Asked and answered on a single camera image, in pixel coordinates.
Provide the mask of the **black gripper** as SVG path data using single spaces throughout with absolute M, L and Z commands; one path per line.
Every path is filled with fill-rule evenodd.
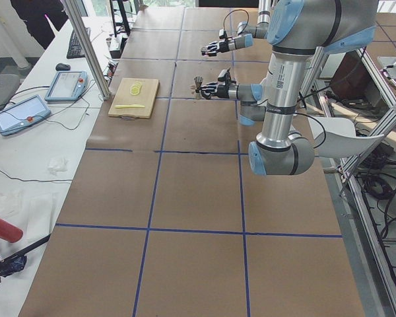
M 203 98 L 238 98 L 238 87 L 236 83 L 205 83 L 201 85 L 201 96 Z
M 201 48 L 202 50 L 208 50 L 210 55 L 217 55 L 218 52 L 230 52 L 236 49 L 235 39 L 232 37 L 225 38 L 223 40 L 213 41 Z

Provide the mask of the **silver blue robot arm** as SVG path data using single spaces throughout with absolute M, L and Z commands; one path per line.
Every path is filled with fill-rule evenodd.
M 215 56 L 250 47 L 256 39 L 272 47 L 259 84 L 239 85 L 225 69 L 216 82 L 195 87 L 206 99 L 239 100 L 242 123 L 263 121 L 248 148 L 255 174 L 295 175 L 312 165 L 312 144 L 292 126 L 307 60 L 318 48 L 343 53 L 367 46 L 374 39 L 377 9 L 377 1 L 260 1 L 256 25 L 241 23 L 236 36 L 221 30 L 217 41 L 202 48 L 203 55 Z
M 217 56 L 218 53 L 248 48 L 253 45 L 254 39 L 266 39 L 271 13 L 276 4 L 277 1 L 259 1 L 256 25 L 249 23 L 249 13 L 245 9 L 235 9 L 228 13 L 223 20 L 222 28 L 218 32 L 219 40 L 215 40 L 203 46 L 201 48 L 201 55 L 213 57 Z M 245 12 L 247 20 L 238 24 L 236 34 L 229 36 L 226 31 L 225 22 L 230 14 L 237 11 Z

